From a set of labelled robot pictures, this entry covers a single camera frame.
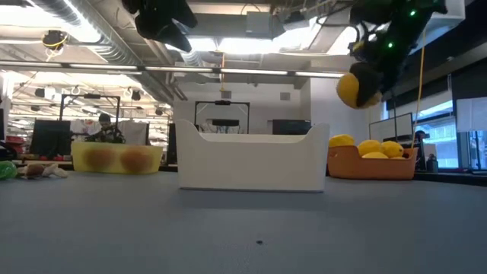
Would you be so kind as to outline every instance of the yellow cable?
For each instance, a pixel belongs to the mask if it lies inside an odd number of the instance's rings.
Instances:
[[[414,126],[412,127],[412,144],[411,148],[414,148],[414,141],[416,138],[416,126],[418,125],[418,115],[419,106],[421,103],[421,94],[423,92],[423,69],[425,67],[425,40],[426,40],[426,30],[423,31],[423,47],[421,49],[421,65],[419,67],[419,92],[418,92],[418,103],[416,105],[416,119],[414,121]]]
[[[64,37],[64,39],[63,39],[61,42],[54,43],[54,44],[46,44],[46,43],[44,43],[44,42],[43,42],[43,45],[44,45],[44,46],[48,46],[48,47],[52,47],[52,46],[59,46],[59,45],[61,45],[62,43],[64,43],[64,42],[65,42],[67,39],[68,39],[68,35],[66,35],[66,36]]]

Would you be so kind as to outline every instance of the metal frame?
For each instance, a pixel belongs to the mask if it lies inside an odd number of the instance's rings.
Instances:
[[[98,94],[84,94],[84,95],[72,95],[72,94],[61,94],[61,107],[59,108],[59,121],[62,121],[62,114],[64,109],[69,106],[64,104],[64,99],[70,97],[72,100],[76,98],[83,97],[84,99],[101,99],[101,98],[115,98],[116,99],[116,115],[115,115],[115,128],[119,127],[119,112],[120,112],[120,96],[110,96],[110,95],[98,95]]]
[[[199,104],[214,104],[214,105],[217,105],[218,101],[196,101],[195,102],[195,120],[194,120],[194,124],[196,125],[196,117],[198,116],[198,105]],[[230,104],[229,105],[224,105],[224,104],[221,104],[219,106],[230,106],[232,104],[243,104],[243,105],[246,105],[247,106],[247,134],[249,134],[249,129],[250,129],[250,103],[249,102],[231,102],[231,101],[228,101]]]

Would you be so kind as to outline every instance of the lemon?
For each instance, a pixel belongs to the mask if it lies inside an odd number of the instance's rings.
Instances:
[[[371,152],[380,152],[380,143],[376,140],[366,140],[358,145],[358,154],[364,156]]]
[[[380,145],[380,151],[389,158],[395,158],[403,156],[404,148],[396,142],[387,141]]]
[[[363,156],[364,159],[388,159],[382,152],[371,152]]]
[[[354,144],[355,144],[355,140],[353,139],[353,137],[351,137],[348,134],[341,134],[341,135],[333,136],[329,140],[328,146],[330,148],[334,148],[337,146],[354,145]]]

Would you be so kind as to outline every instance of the person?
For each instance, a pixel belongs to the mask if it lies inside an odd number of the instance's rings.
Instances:
[[[110,116],[106,113],[100,114],[98,121],[101,125],[101,130],[86,138],[86,142],[110,142],[116,144],[125,143],[122,133],[110,121]]]

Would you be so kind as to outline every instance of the wall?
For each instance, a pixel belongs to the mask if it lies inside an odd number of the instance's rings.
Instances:
[[[355,142],[368,139],[369,110],[354,110],[347,107],[336,94],[338,79],[311,79],[311,122],[328,123],[330,137],[349,134]]]
[[[188,101],[174,102],[173,119],[194,120],[194,107],[196,100],[221,100],[220,84],[197,85],[195,83],[180,84],[181,90],[188,97]],[[270,121],[273,119],[301,119],[300,91],[295,90],[292,84],[226,84],[226,91],[232,91],[231,101],[250,102],[250,133],[271,134]],[[289,92],[290,101],[281,101],[280,93]],[[208,105],[198,114],[198,124],[206,119],[239,119],[242,127],[247,118],[237,107],[215,107]]]
[[[311,79],[309,79],[300,92],[300,115],[301,119],[311,119]]]

